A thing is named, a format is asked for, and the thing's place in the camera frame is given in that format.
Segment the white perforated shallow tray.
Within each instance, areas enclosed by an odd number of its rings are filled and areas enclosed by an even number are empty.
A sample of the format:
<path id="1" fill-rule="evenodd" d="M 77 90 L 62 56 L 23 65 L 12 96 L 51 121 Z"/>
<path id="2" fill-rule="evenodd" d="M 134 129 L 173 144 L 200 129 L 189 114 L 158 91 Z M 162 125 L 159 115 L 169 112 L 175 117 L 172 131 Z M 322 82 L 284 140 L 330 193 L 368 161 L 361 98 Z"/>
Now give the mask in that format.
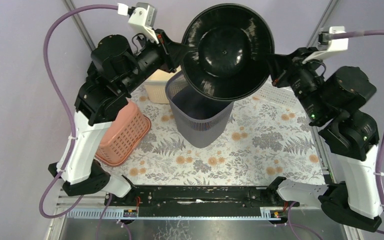
<path id="1" fill-rule="evenodd" d="M 290 87 L 277 88 L 272 86 L 270 80 L 266 81 L 254 95 L 292 110 L 304 110 Z"/>

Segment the black plastic bucket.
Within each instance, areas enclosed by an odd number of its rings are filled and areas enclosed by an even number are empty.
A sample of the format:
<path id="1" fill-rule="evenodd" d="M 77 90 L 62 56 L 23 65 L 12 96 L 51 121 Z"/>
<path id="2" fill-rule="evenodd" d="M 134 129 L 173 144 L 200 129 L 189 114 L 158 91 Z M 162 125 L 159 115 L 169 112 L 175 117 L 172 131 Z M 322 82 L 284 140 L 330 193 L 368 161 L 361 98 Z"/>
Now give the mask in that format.
<path id="1" fill-rule="evenodd" d="M 267 57 L 275 43 L 267 22 L 251 8 L 222 3 L 199 13 L 182 38 L 188 46 L 181 69 L 203 96 L 234 102 L 255 93 L 269 78 Z"/>

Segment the grey slatted waste bin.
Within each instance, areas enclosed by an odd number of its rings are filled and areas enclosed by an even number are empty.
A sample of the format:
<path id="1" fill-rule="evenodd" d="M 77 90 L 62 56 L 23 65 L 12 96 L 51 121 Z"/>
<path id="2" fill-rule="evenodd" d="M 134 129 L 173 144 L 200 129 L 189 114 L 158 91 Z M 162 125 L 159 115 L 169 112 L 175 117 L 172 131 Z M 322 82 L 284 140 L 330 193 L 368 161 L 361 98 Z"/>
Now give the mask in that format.
<path id="1" fill-rule="evenodd" d="M 179 133 L 194 147 L 205 148 L 225 130 L 234 103 L 210 99 L 197 92 L 180 70 L 165 86 Z"/>

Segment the pink perforated plastic basket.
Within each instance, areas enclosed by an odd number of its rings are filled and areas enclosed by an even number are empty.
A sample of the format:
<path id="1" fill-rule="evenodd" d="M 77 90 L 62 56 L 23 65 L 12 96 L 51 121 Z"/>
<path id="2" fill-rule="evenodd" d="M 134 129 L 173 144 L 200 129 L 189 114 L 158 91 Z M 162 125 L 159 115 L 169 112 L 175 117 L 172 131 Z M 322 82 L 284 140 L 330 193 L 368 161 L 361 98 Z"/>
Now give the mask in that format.
<path id="1" fill-rule="evenodd" d="M 123 164 L 148 134 L 151 120 L 131 100 L 119 112 L 104 134 L 95 158 L 102 163 L 116 167 Z"/>

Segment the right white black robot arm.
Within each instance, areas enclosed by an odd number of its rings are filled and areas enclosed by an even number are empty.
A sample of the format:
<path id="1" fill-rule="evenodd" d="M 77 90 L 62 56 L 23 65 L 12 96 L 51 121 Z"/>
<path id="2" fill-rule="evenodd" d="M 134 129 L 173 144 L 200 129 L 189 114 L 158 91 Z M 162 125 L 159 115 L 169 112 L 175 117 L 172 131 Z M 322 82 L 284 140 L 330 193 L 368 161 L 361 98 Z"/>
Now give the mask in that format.
<path id="1" fill-rule="evenodd" d="M 317 50 L 301 47 L 291 54 L 266 57 L 272 85 L 290 87 L 319 135 L 335 154 L 344 181 L 314 185 L 277 177 L 269 186 L 267 201 L 284 201 L 320 208 L 333 221 L 375 232 L 381 225 L 384 192 L 377 188 L 375 171 L 379 131 L 376 121 L 361 107 L 376 93 L 368 76 L 355 66 L 342 66 L 329 78 L 318 75 Z"/>

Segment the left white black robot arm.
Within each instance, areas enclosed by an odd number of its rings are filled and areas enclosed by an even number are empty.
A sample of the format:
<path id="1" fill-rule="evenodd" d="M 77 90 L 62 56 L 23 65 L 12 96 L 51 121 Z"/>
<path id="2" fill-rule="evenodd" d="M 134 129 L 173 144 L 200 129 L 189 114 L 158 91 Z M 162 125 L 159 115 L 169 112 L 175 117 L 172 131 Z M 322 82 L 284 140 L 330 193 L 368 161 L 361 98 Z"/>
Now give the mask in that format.
<path id="1" fill-rule="evenodd" d="M 132 92 L 157 70 L 175 72 L 189 51 L 188 45 L 172 41 L 161 29 L 156 35 L 155 42 L 144 38 L 137 53 L 118 34 L 104 37 L 91 52 L 87 78 L 74 103 L 74 136 L 67 143 L 66 156 L 48 166 L 53 177 L 64 181 L 67 195 L 102 191 L 115 195 L 124 206 L 134 202 L 131 183 L 103 170 L 95 153 Z"/>

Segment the cream perforated plastic basket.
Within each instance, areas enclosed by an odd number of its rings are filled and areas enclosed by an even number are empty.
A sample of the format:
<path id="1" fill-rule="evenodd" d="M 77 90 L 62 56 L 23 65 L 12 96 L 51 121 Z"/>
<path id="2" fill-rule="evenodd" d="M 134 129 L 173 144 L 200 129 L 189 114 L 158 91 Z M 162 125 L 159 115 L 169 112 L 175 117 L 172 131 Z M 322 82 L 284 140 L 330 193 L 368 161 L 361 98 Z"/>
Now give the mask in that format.
<path id="1" fill-rule="evenodd" d="M 167 73 L 163 70 L 154 72 L 145 82 L 144 88 L 149 100 L 155 104 L 169 104 L 169 100 L 165 93 L 165 87 L 168 80 L 176 73 L 181 71 L 179 66 L 174 73 Z"/>

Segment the floral patterned table mat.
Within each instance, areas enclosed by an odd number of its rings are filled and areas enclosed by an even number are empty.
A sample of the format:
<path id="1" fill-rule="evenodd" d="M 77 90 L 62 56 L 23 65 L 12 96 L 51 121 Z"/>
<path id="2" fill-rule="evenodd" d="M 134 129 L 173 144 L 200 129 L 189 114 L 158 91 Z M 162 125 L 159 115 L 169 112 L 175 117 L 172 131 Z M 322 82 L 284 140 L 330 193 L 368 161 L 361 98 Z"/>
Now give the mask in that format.
<path id="1" fill-rule="evenodd" d="M 149 100 L 144 88 L 133 93 L 151 129 L 113 176 L 136 185 L 267 186 L 276 177 L 325 183 L 307 116 L 255 95 L 233 102 L 224 132 L 198 148 L 178 131 L 170 104 Z"/>

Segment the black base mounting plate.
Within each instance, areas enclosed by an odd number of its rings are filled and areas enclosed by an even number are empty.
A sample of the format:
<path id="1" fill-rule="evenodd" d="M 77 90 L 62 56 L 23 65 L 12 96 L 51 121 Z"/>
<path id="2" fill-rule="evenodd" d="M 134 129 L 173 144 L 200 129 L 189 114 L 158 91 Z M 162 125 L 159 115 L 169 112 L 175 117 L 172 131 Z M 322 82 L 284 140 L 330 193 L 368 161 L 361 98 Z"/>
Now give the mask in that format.
<path id="1" fill-rule="evenodd" d="M 263 210 L 283 211 L 292 204 L 271 187 L 138 185 L 126 196 L 104 201 L 111 207 L 132 207 L 139 217 L 261 217 Z"/>

